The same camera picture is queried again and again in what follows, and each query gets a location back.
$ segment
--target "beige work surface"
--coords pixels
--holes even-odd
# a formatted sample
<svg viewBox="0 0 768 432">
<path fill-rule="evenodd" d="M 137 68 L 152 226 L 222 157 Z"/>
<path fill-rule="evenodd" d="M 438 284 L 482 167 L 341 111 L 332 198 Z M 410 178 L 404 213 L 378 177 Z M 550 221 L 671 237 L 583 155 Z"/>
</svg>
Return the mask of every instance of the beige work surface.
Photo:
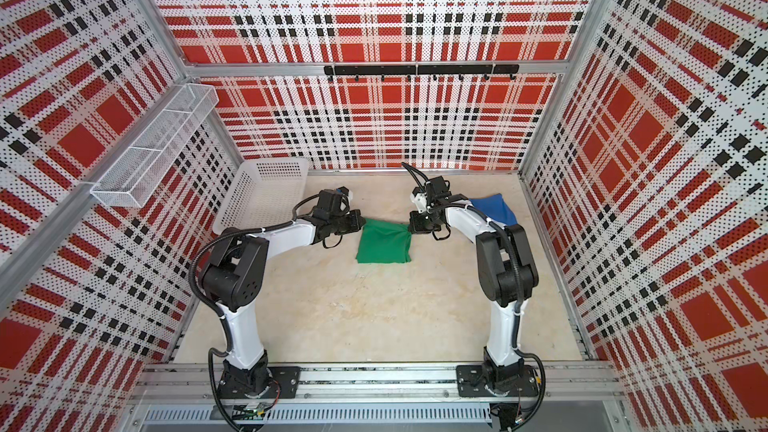
<svg viewBox="0 0 768 432">
<path fill-rule="evenodd" d="M 453 193 L 470 198 L 501 192 L 528 233 L 539 284 L 525 311 L 522 350 L 542 360 L 581 360 L 517 176 L 446 178 Z M 305 195 L 345 186 L 364 217 L 407 223 L 414 185 L 408 175 L 309 176 Z M 336 248 L 295 248 L 266 264 L 256 320 L 270 362 L 482 360 L 491 305 L 478 282 L 475 245 L 458 231 L 441 242 L 413 235 L 410 263 L 358 264 L 359 244 L 359 233 L 345 235 Z M 175 361 L 203 363 L 212 346 L 224 350 L 224 334 L 201 305 Z"/>
</svg>

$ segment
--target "white wire basket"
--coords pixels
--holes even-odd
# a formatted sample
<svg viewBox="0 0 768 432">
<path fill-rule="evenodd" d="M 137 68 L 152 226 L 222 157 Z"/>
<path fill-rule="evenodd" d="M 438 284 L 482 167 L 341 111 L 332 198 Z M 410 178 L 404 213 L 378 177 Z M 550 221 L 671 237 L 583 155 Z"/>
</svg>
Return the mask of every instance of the white wire basket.
<svg viewBox="0 0 768 432">
<path fill-rule="evenodd" d="M 143 207 L 181 149 L 219 102 L 216 89 L 179 87 L 165 108 L 91 188 L 105 206 Z"/>
<path fill-rule="evenodd" d="M 253 158 L 237 169 L 214 222 L 214 233 L 228 227 L 273 226 L 291 219 L 293 206 L 304 197 L 305 158 Z"/>
</svg>

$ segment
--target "blue cloth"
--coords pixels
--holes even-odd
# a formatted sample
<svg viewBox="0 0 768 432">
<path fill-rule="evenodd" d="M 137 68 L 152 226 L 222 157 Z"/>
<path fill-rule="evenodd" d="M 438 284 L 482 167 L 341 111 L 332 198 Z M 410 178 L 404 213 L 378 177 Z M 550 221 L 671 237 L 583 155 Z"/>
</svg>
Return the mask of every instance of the blue cloth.
<svg viewBox="0 0 768 432">
<path fill-rule="evenodd" d="M 489 216 L 496 222 L 501 222 L 506 226 L 513 226 L 518 223 L 512 210 L 510 210 L 506 202 L 504 202 L 502 194 L 495 194 L 494 196 L 486 198 L 470 198 L 469 200 L 472 201 L 472 205 L 480 212 Z"/>
</svg>

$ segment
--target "plaid wall panel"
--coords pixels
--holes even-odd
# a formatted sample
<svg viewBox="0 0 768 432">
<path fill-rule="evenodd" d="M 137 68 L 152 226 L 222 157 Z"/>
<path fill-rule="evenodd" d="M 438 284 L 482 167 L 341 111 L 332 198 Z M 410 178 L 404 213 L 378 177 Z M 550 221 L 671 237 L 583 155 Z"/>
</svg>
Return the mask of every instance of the plaid wall panel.
<svg viewBox="0 0 768 432">
<path fill-rule="evenodd" d="M 527 180 L 648 430 L 768 427 L 767 0 L 614 0 Z"/>
<path fill-rule="evenodd" d="M 144 364 L 170 356 L 234 172 L 204 124 L 145 207 L 84 216 L 0 318 L 0 428 L 115 426 Z"/>
<path fill-rule="evenodd" d="M 553 60 L 589 0 L 155 0 L 193 63 Z"/>
<path fill-rule="evenodd" d="M 245 158 L 314 168 L 518 168 L 553 74 L 336 79 L 217 77 L 216 106 Z"/>
<path fill-rule="evenodd" d="M 0 262 L 175 81 L 131 0 L 0 0 Z"/>
</svg>

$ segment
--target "folded green cloth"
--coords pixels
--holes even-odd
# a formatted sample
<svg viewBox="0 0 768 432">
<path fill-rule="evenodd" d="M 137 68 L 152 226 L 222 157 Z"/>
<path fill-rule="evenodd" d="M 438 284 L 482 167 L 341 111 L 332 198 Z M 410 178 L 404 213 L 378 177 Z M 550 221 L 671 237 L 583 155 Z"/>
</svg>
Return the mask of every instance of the folded green cloth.
<svg viewBox="0 0 768 432">
<path fill-rule="evenodd" d="M 366 219 L 357 249 L 359 264 L 405 264 L 411 261 L 408 249 L 411 233 L 408 224 L 392 224 Z"/>
</svg>

